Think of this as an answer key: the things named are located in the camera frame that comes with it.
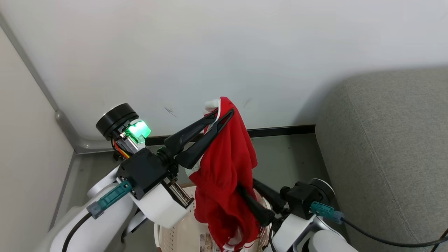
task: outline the sofa cushion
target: sofa cushion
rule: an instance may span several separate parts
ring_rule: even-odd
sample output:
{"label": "sofa cushion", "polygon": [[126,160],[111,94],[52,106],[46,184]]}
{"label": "sofa cushion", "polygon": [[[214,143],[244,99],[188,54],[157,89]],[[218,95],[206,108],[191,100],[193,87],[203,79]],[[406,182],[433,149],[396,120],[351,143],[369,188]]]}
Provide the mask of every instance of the sofa cushion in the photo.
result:
{"label": "sofa cushion", "polygon": [[[324,103],[316,137],[346,218],[402,243],[438,239],[448,228],[448,69],[365,74]],[[398,248],[350,227],[361,252]],[[438,251],[448,251],[448,242]]]}

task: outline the floor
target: floor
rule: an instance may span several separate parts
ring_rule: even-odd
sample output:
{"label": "floor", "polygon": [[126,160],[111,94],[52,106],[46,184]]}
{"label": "floor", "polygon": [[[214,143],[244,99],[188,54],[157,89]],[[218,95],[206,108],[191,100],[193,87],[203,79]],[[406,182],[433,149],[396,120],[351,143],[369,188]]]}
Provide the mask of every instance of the floor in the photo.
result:
{"label": "floor", "polygon": [[[252,143],[258,159],[254,178],[277,191],[283,186],[292,187],[297,181],[308,182],[312,178],[329,181],[314,134],[253,138]],[[117,164],[111,152],[77,156],[57,219],[72,206],[84,205],[88,201],[86,192]],[[178,182],[190,182],[183,169],[180,169]],[[156,252],[153,225],[147,221],[127,236],[125,252]]]}

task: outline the plastic basket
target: plastic basket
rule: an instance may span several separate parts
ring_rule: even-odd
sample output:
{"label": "plastic basket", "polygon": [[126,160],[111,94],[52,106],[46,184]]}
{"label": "plastic basket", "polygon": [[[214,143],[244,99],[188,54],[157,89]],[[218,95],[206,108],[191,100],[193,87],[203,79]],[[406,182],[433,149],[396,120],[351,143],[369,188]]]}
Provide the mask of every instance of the plastic basket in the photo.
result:
{"label": "plastic basket", "polygon": [[[184,188],[185,192],[194,197],[196,186]],[[271,209],[268,201],[260,196],[255,191],[257,201],[265,208]],[[159,225],[154,225],[154,240],[158,251],[162,252],[198,252],[199,251],[199,235],[208,232],[206,224],[196,221],[194,217],[194,210],[196,209],[196,202],[193,202],[190,212],[178,222],[173,228],[166,229]],[[256,252],[263,251],[263,247],[269,244],[268,235],[271,225],[260,228],[260,235],[258,239]]]}

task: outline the cable connector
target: cable connector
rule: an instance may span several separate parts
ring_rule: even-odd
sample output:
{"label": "cable connector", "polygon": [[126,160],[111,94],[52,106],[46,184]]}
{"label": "cable connector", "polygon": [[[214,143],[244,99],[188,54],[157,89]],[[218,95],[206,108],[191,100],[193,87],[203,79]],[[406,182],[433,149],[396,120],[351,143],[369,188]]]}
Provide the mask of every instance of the cable connector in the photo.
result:
{"label": "cable connector", "polygon": [[317,216],[322,216],[324,218],[330,219],[337,224],[342,224],[341,218],[344,217],[344,214],[342,212],[335,211],[335,209],[331,206],[327,206],[317,201],[311,203],[311,212]]}
{"label": "cable connector", "polygon": [[101,197],[99,201],[95,201],[87,207],[87,211],[92,214],[94,219],[100,217],[106,209],[115,204],[119,199],[123,198],[132,190],[129,181],[125,180],[118,186]]}

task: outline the red cloth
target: red cloth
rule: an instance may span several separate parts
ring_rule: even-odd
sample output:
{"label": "red cloth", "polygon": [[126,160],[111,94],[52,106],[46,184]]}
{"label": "red cloth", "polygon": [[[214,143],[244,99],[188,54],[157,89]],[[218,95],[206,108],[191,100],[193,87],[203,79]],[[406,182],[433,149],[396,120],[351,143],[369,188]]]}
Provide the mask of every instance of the red cloth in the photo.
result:
{"label": "red cloth", "polygon": [[[259,233],[255,217],[236,190],[240,184],[256,199],[252,169],[257,166],[257,158],[237,108],[227,97],[221,97],[220,118],[231,108],[235,111],[232,119],[206,150],[200,169],[190,179],[196,184],[194,216],[199,222],[208,223],[218,246],[235,247],[237,251],[254,241]],[[238,227],[242,235],[240,242]]]}

